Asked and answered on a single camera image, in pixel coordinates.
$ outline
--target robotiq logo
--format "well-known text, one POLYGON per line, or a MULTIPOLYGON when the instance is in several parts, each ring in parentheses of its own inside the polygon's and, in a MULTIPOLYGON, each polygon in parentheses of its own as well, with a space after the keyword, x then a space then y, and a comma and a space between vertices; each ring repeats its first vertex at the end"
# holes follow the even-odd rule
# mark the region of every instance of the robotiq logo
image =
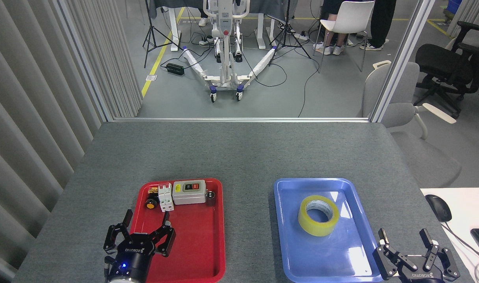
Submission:
POLYGON ((411 274, 412 277, 425 277, 425 278, 433 278, 433 273, 430 272, 430 274, 411 274))
POLYGON ((144 249, 125 249, 125 252, 135 252, 135 253, 144 253, 144 249))

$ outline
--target patient lift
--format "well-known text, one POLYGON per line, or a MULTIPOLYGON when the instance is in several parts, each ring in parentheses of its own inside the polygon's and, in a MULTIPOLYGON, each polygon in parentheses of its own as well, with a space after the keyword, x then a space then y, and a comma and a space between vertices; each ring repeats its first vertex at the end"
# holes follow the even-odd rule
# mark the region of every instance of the patient lift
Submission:
POLYGON ((185 46, 183 55, 210 89, 211 102, 216 101, 217 90, 234 89, 236 89, 236 100, 240 101, 243 90, 266 68, 276 47, 270 49, 248 75, 237 75, 234 63, 243 61, 240 23, 241 19, 250 12, 250 0, 203 0, 203 9, 213 25, 215 54, 217 62, 221 63, 220 76, 207 75, 185 46), (231 35, 234 36, 234 52, 230 48, 231 35))

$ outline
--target gray floor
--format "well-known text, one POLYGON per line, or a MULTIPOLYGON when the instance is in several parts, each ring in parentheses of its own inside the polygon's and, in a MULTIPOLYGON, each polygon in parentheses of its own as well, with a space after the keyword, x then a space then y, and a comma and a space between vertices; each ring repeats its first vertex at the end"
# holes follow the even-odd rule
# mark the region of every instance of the gray floor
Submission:
MULTIPOLYGON (((311 20, 310 3, 314 15, 317 15, 319 1, 299 0, 296 19, 292 25, 295 30, 308 30, 313 23, 311 20)), ((434 5, 429 19, 443 19, 442 6, 447 5, 446 0, 437 0, 434 5)), ((148 29, 147 19, 144 18, 145 25, 142 23, 142 16, 146 17, 144 1, 142 0, 117 0, 121 17, 123 18, 123 26, 128 38, 130 51, 132 54, 133 64, 136 77, 139 80, 140 87, 145 84, 146 75, 149 74, 162 48, 158 48, 150 52, 147 60, 147 68, 143 68, 145 51, 141 44, 144 41, 148 29), (127 4, 128 18, 126 18, 125 2, 127 4), (142 13, 138 3, 142 3, 142 13)), ((266 87, 261 86, 257 82, 253 82, 251 86, 245 90, 243 100, 236 102, 234 99, 235 92, 219 93, 215 103, 211 103, 209 92, 203 86, 194 72, 187 69, 185 75, 177 76, 169 74, 165 69, 159 67, 156 75, 157 80, 152 82, 144 97, 144 104, 138 114, 140 118, 237 118, 237 117, 277 117, 277 118, 293 118, 297 117, 304 103, 304 109, 301 117, 354 117, 361 104, 361 92, 363 83, 367 75, 372 71, 374 62, 386 59, 392 60, 398 50, 405 29, 414 10, 415 1, 398 0, 396 4, 395 19, 392 22, 392 28, 388 38, 390 42, 385 44, 385 48, 381 51, 367 52, 365 56, 364 71, 360 72, 357 65, 361 62, 361 50, 358 47, 348 47, 346 52, 340 56, 325 56, 322 72, 313 75, 306 85, 306 95, 304 95, 304 84, 308 77, 314 73, 316 64, 290 51, 289 48, 281 50, 280 54, 284 54, 281 58, 276 59, 275 63, 279 64, 286 72, 286 82, 280 86, 266 87)), ((199 12, 196 9, 184 11, 182 18, 198 17, 199 12)), ((168 34, 168 27, 165 18, 161 13, 155 20, 155 26, 168 34)), ((446 30, 441 21, 433 21, 439 24, 441 29, 446 30)), ((255 18, 247 18, 243 20, 242 32, 247 36, 249 32, 256 27, 255 18)), ((194 23, 193 25, 179 25, 182 30, 182 41, 188 42, 193 32, 201 32, 201 29, 194 23)), ((206 34, 210 32, 210 26, 203 28, 206 34)), ((267 34, 264 31, 264 39, 267 40, 267 34)), ((416 44, 413 54, 416 53, 417 47, 424 43, 433 43, 440 46, 446 46, 450 38, 429 23, 425 24, 423 32, 416 44)), ((157 43, 160 44, 164 38, 157 34, 157 43)), ((250 64, 255 64, 267 51, 256 50, 257 45, 254 34, 245 37, 245 57, 250 64)), ((191 43, 185 43, 192 50, 202 53, 206 48, 191 43)), ((313 54, 311 45, 304 45, 306 50, 313 54)), ((171 52, 166 49, 162 60, 164 61, 176 58, 180 52, 171 52)), ((315 57, 320 62, 320 54, 315 57)), ((187 66, 186 61, 182 61, 183 66, 187 66)), ((205 69, 209 70, 212 75, 218 75, 219 65, 214 62, 213 53, 205 58, 202 62, 205 69)), ((239 64, 240 72, 248 72, 249 67, 245 62, 239 64)), ((270 66, 264 70, 259 76, 259 81, 267 85, 275 85, 283 82, 285 75, 281 68, 270 66)), ((416 95, 421 94, 421 90, 417 90, 416 95)), ((430 97, 427 102, 439 105, 439 99, 430 97)), ((428 141, 447 154, 451 154, 463 165, 463 170, 459 178, 453 183, 453 187, 474 187, 479 186, 479 96, 467 95, 460 103, 462 112, 458 122, 453 125, 446 124, 438 120, 429 113, 422 113, 430 134, 428 141)), ((421 129, 416 123, 401 127, 413 133, 421 134, 421 129)))

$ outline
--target power adapter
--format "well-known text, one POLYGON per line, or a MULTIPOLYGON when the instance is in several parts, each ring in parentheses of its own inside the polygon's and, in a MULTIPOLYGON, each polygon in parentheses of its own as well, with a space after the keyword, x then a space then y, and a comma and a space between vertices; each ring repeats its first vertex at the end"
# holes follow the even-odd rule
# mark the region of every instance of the power adapter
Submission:
POLYGON ((168 70, 168 72, 170 72, 172 74, 175 74, 175 75, 183 75, 184 74, 184 67, 182 67, 180 65, 177 65, 177 64, 168 63, 168 64, 166 64, 165 68, 166 68, 166 70, 168 70))

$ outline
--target computer mouse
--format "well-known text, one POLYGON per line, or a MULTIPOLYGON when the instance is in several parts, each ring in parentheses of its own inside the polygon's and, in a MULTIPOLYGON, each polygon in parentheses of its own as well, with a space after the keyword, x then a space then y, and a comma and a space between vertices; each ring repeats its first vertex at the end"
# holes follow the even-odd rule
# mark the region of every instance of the computer mouse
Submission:
POLYGON ((425 195, 425 199, 430 204, 433 213, 437 217, 437 220, 440 222, 447 222, 451 220, 451 210, 448 207, 448 204, 440 197, 436 195, 425 195))

